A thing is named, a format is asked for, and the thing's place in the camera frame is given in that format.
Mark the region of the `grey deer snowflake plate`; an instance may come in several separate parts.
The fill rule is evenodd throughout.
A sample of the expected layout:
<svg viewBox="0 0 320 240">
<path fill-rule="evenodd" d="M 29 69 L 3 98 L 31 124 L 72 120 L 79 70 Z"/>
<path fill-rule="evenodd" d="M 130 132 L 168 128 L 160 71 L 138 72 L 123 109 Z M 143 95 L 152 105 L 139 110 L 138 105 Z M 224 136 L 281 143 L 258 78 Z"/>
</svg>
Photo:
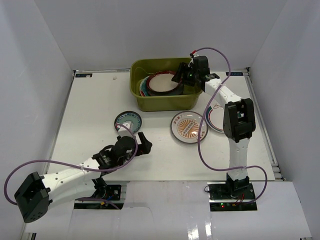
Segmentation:
<svg viewBox="0 0 320 240">
<path fill-rule="evenodd" d="M 184 86 L 180 85 L 177 86 L 176 88 L 169 90 L 169 91 L 154 91 L 149 88 L 147 88 L 147 92 L 150 96 L 152 97 L 164 97 L 164 96 L 178 96 L 182 95 L 184 91 Z"/>
</svg>

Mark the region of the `beige plate dark red rim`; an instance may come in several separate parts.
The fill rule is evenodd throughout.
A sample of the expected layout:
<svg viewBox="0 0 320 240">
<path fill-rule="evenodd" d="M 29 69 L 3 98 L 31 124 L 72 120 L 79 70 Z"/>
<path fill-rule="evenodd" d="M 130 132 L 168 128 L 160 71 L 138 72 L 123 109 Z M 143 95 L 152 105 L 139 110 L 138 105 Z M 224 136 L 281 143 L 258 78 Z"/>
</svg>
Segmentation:
<svg viewBox="0 0 320 240">
<path fill-rule="evenodd" d="M 160 94 L 173 92 L 182 86 L 180 80 L 178 82 L 172 80 L 175 74 L 175 71 L 170 70 L 152 74 L 147 78 L 146 86 L 149 90 Z"/>
</svg>

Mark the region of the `teal scalloped plate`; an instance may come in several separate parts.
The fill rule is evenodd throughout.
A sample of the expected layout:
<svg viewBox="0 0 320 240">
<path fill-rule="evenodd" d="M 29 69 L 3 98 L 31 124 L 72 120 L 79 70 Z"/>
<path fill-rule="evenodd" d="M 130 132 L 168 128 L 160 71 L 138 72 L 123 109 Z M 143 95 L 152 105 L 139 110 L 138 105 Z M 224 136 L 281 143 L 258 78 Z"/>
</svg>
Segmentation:
<svg viewBox="0 0 320 240">
<path fill-rule="evenodd" d="M 139 93 L 140 93 L 140 95 L 142 96 L 142 97 L 149 97 L 150 96 L 150 94 L 148 93 L 148 88 L 147 88 L 147 80 L 148 80 L 148 76 L 147 77 L 145 77 L 142 81 L 141 81 L 141 83 L 140 83 L 140 85 L 139 85 Z"/>
</svg>

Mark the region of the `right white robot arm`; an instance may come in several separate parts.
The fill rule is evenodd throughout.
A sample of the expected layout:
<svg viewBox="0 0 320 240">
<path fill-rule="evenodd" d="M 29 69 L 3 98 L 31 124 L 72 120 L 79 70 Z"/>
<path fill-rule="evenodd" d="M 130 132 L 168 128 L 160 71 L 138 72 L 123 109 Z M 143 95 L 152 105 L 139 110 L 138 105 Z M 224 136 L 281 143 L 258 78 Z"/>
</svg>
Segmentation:
<svg viewBox="0 0 320 240">
<path fill-rule="evenodd" d="M 229 141 L 229 168 L 226 171 L 226 195 L 236 200 L 249 186 L 247 155 L 250 138 L 256 130 L 254 103 L 232 92 L 214 74 L 210 73 L 206 56 L 191 55 L 189 63 L 181 62 L 172 78 L 187 86 L 197 86 L 214 97 L 223 107 L 223 132 Z"/>
</svg>

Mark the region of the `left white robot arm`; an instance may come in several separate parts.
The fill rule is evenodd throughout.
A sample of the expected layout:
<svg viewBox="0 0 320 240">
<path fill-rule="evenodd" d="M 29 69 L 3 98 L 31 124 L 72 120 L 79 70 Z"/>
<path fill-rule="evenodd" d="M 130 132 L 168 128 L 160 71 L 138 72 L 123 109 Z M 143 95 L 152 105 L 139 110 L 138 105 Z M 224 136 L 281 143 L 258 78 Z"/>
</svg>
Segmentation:
<svg viewBox="0 0 320 240">
<path fill-rule="evenodd" d="M 35 222 L 48 210 L 69 201 L 113 200 L 103 177 L 127 164 L 132 157 L 150 153 L 153 144 L 143 132 L 138 137 L 140 144 L 131 136 L 118 136 L 115 144 L 105 146 L 76 167 L 45 175 L 29 174 L 14 194 L 23 221 Z"/>
</svg>

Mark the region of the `olive green plastic bin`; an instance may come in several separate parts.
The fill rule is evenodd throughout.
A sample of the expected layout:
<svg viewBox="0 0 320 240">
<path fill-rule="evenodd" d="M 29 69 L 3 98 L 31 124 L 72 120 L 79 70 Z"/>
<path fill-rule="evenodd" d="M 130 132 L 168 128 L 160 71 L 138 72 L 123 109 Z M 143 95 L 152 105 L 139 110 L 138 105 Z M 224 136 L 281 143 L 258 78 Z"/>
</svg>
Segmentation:
<svg viewBox="0 0 320 240">
<path fill-rule="evenodd" d="M 197 103 L 201 89 L 197 86 L 184 86 L 183 94 L 171 96 L 141 96 L 141 81 L 162 71 L 176 71 L 180 63 L 189 63 L 189 57 L 152 58 L 135 61 L 130 68 L 129 89 L 136 98 L 138 108 L 143 112 L 186 111 Z"/>
</svg>

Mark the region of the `small blue patterned plate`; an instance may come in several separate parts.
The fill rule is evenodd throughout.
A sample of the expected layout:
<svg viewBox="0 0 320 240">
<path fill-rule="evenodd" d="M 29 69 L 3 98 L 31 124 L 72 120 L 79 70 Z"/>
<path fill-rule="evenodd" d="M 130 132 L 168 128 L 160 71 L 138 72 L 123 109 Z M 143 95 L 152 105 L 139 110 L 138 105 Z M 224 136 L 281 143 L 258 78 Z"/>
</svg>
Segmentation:
<svg viewBox="0 0 320 240">
<path fill-rule="evenodd" d="M 124 111 L 117 115 L 114 120 L 114 128 L 118 132 L 120 125 L 128 125 L 130 131 L 135 134 L 137 133 L 142 126 L 142 118 L 135 111 Z"/>
</svg>

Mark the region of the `white orange sunburst plate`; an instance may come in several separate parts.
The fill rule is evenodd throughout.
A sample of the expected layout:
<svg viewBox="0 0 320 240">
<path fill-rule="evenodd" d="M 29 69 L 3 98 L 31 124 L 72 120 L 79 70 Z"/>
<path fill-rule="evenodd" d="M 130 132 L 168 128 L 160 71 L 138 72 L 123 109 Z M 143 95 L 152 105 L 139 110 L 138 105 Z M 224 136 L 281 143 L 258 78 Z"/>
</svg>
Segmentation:
<svg viewBox="0 0 320 240">
<path fill-rule="evenodd" d="M 209 127 L 203 121 L 200 127 L 202 116 L 194 111 L 181 111 L 177 113 L 170 122 L 170 132 L 173 137 L 181 143 L 196 144 L 198 135 L 200 141 L 204 140 L 208 134 Z"/>
</svg>

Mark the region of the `right table corner label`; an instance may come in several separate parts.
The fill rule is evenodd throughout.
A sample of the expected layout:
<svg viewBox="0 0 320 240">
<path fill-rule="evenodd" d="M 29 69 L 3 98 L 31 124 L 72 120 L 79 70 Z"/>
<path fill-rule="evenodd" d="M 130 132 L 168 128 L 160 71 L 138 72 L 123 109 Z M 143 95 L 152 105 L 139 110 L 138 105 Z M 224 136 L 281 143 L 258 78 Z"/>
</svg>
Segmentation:
<svg viewBox="0 0 320 240">
<path fill-rule="evenodd" d="M 244 76 L 244 73 L 243 73 L 243 72 L 240 72 L 240 71 L 231 71 L 230 73 L 229 73 L 229 72 L 226 72 L 225 74 L 226 74 L 227 76 L 233 76 L 233 77 Z"/>
</svg>

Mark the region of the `table corner label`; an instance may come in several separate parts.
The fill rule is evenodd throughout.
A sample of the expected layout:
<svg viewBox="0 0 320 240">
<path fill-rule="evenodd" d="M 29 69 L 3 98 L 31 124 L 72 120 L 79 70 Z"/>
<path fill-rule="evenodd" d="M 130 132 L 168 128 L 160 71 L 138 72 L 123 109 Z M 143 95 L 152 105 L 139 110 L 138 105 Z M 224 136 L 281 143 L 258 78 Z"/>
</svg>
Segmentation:
<svg viewBox="0 0 320 240">
<path fill-rule="evenodd" d="M 240 71 L 231 71 L 230 73 L 229 73 L 229 72 L 226 72 L 225 74 L 226 74 L 227 76 L 233 76 L 233 77 L 244 76 L 244 73 L 243 73 L 243 72 L 240 72 Z"/>
<path fill-rule="evenodd" d="M 93 76 L 92 73 L 77 73 L 75 74 L 75 78 L 91 78 Z"/>
</svg>

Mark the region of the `white plate green rim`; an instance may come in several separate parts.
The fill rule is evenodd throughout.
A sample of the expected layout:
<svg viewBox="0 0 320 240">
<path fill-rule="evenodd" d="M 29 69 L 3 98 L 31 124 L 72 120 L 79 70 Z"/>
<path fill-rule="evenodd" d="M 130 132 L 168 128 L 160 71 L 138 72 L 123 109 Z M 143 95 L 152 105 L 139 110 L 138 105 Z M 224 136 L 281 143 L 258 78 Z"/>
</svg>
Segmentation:
<svg viewBox="0 0 320 240">
<path fill-rule="evenodd" d="M 224 133 L 223 117 L 224 117 L 223 107 L 216 100 L 213 100 L 205 114 L 206 123 L 214 131 L 223 134 Z"/>
</svg>

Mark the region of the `left table corner label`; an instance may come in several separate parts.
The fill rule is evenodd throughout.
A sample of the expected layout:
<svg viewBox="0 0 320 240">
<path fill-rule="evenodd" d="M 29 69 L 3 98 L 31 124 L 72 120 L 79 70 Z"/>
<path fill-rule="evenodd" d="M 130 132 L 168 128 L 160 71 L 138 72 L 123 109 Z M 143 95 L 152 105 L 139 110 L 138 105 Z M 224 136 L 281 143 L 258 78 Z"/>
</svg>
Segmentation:
<svg viewBox="0 0 320 240">
<path fill-rule="evenodd" d="M 77 73 L 75 74 L 75 78 L 91 78 L 93 76 L 92 73 Z"/>
</svg>

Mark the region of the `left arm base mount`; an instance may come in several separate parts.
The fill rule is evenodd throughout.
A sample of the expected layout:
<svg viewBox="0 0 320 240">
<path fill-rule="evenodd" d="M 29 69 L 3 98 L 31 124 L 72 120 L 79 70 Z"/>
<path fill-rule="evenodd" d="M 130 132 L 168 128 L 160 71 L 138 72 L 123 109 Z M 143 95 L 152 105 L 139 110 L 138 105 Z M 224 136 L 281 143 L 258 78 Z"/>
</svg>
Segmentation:
<svg viewBox="0 0 320 240">
<path fill-rule="evenodd" d="M 122 198 L 122 185 L 108 184 L 99 193 L 91 196 L 94 200 L 75 201 L 76 210 L 121 210 L 124 206 Z"/>
</svg>

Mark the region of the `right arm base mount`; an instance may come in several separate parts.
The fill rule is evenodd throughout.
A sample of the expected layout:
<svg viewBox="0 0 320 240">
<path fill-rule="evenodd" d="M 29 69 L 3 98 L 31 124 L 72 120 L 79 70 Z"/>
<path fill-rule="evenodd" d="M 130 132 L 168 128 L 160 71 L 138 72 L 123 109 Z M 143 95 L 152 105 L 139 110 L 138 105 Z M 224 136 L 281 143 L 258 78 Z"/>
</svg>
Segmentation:
<svg viewBox="0 0 320 240">
<path fill-rule="evenodd" d="M 225 183 L 211 183 L 204 187 L 209 197 L 211 212 L 247 212 L 257 211 L 255 202 L 248 203 L 256 198 L 253 185 L 231 193 Z"/>
</svg>

